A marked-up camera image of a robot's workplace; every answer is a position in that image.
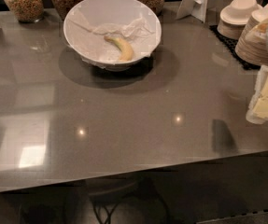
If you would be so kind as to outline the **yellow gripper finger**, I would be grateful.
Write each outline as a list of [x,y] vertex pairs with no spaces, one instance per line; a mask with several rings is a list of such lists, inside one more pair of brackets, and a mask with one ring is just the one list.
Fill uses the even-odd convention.
[[254,124],[268,121],[268,98],[261,95],[261,90],[268,76],[268,66],[263,65],[257,74],[254,95],[248,106],[246,120]]

